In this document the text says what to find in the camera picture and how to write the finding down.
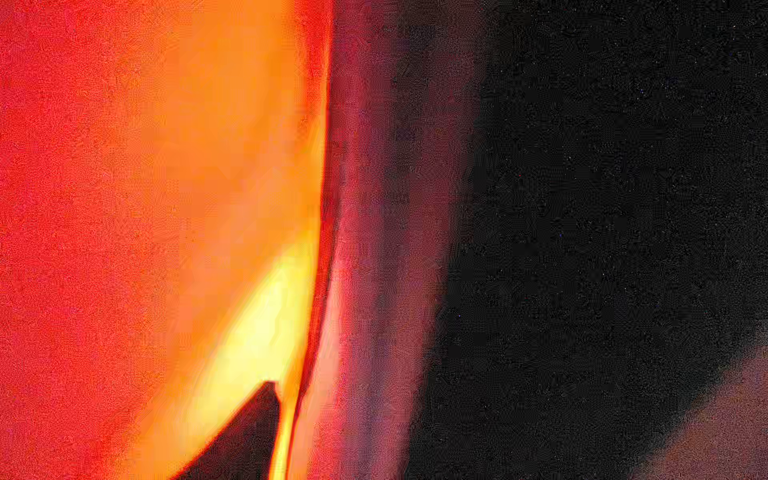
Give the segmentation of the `pink school backpack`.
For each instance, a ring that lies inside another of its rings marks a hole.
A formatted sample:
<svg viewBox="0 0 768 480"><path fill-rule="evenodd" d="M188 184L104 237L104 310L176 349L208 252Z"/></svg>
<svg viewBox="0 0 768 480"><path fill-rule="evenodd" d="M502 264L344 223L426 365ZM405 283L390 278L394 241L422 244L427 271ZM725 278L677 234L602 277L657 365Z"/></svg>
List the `pink school backpack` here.
<svg viewBox="0 0 768 480"><path fill-rule="evenodd" d="M763 1L5 1L1 475L763 479Z"/></svg>

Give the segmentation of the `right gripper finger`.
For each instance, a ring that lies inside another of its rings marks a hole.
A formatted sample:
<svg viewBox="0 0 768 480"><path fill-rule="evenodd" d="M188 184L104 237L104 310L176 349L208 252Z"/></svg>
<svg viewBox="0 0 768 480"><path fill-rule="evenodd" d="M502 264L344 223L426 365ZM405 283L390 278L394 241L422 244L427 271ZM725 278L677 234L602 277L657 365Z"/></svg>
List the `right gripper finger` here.
<svg viewBox="0 0 768 480"><path fill-rule="evenodd" d="M280 411L275 383L265 382L173 480L267 479Z"/></svg>

